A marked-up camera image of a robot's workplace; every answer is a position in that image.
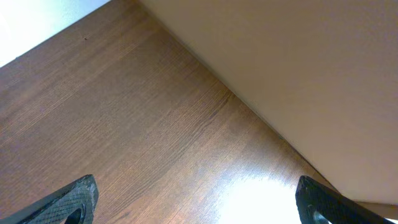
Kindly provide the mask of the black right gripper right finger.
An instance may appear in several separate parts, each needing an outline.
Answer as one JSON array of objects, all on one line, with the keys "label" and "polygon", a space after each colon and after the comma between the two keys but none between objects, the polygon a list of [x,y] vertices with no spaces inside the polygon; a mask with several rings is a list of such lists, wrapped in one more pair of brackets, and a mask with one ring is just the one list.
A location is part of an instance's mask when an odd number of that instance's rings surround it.
[{"label": "black right gripper right finger", "polygon": [[298,180],[295,200],[303,224],[395,224],[397,215],[381,216],[303,175]]}]

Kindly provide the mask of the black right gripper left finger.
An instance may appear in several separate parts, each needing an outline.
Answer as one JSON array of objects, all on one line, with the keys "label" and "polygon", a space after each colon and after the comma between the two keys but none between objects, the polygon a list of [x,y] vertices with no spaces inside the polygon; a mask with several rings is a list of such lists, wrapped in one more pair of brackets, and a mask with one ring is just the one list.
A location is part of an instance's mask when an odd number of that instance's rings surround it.
[{"label": "black right gripper left finger", "polygon": [[1,224],[92,224],[99,192],[92,174],[1,220]]}]

